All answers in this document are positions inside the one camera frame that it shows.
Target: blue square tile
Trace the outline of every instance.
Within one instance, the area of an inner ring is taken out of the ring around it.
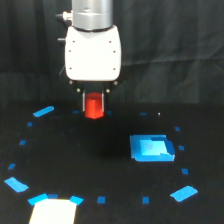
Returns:
[[[149,204],[149,197],[143,197],[142,204]]]
[[[21,140],[20,142],[19,142],[19,145],[25,145],[26,144],[26,140]]]
[[[184,151],[184,146],[179,145],[179,149],[180,149],[181,151]]]
[[[182,169],[182,173],[188,175],[188,169]]]
[[[105,204],[105,201],[106,201],[106,200],[105,200],[105,197],[99,196],[99,197],[98,197],[98,200],[97,200],[97,203],[98,203],[98,204]]]
[[[27,127],[32,127],[33,126],[33,123],[32,122],[28,122],[27,123]]]
[[[175,130],[176,130],[176,131],[180,131],[180,128],[179,128],[179,127],[175,127]]]

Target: blue block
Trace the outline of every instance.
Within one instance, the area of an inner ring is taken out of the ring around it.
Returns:
[[[48,194],[47,196],[49,199],[57,199],[58,198],[57,194]]]
[[[28,122],[27,123],[27,127],[32,127],[33,126],[33,123],[32,122]]]
[[[44,108],[44,109],[42,109],[40,111],[37,111],[37,112],[33,113],[33,115],[35,117],[41,117],[41,116],[43,116],[43,115],[45,115],[45,114],[47,114],[47,113],[49,113],[49,112],[51,112],[53,110],[54,110],[54,107],[50,106],[50,107],[46,107],[46,108]]]
[[[147,113],[140,113],[141,116],[147,116]]]
[[[142,204],[149,204],[149,197],[143,197]]]
[[[70,198],[70,201],[77,204],[77,205],[80,205],[82,202],[83,202],[83,199],[82,198],[78,198],[78,197],[75,197],[75,196],[72,196]]]
[[[27,188],[27,185],[20,183],[18,180],[16,180],[14,177],[11,177],[4,181],[6,184],[8,184],[14,191],[17,193],[25,191]]]
[[[180,131],[180,128],[179,127],[175,127],[175,131]]]
[[[130,136],[131,158],[138,162],[173,162],[175,151],[166,135]]]
[[[181,202],[196,193],[198,193],[198,191],[196,189],[194,189],[193,187],[190,187],[190,186],[186,186],[186,187],[176,191],[175,193],[171,194],[170,196],[173,197],[176,201]]]
[[[98,204],[105,204],[105,201],[106,201],[106,199],[103,196],[99,196],[97,199]]]
[[[182,169],[182,173],[188,175],[188,169]]]
[[[19,145],[25,145],[26,144],[26,140],[21,140],[20,142],[19,142]]]
[[[46,194],[41,194],[41,195],[38,195],[38,196],[36,196],[34,198],[29,199],[28,202],[31,205],[35,205],[37,202],[43,201],[45,199],[48,199],[48,196]]]
[[[9,167],[8,167],[8,169],[9,169],[9,170],[12,170],[12,169],[15,167],[15,165],[16,165],[16,164],[14,164],[14,163],[10,164]]]
[[[179,149],[180,149],[181,151],[184,151],[184,146],[180,145],[180,146],[179,146]]]

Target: metal cylinder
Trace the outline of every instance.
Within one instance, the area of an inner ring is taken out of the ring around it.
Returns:
[[[72,0],[73,26],[86,31],[113,26],[113,0]]]

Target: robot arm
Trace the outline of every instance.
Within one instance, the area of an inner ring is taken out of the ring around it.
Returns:
[[[61,17],[71,21],[66,38],[58,39],[65,42],[65,69],[70,83],[117,83],[122,52],[119,32],[113,25],[113,0],[72,0],[71,12],[63,12]]]

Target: black table surface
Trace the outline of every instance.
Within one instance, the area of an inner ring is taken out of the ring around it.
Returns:
[[[55,110],[33,116],[46,106]],[[112,114],[97,120],[74,110],[73,104],[12,104],[1,113],[0,223],[29,223],[28,199],[43,193],[83,198],[76,224],[224,223],[223,106],[111,105]],[[172,141],[174,162],[131,159],[130,135],[154,134]],[[16,166],[8,170],[11,163]],[[10,177],[29,188],[16,193],[4,183]],[[170,197],[185,186],[198,194],[180,203]],[[98,196],[106,203],[97,204]]]

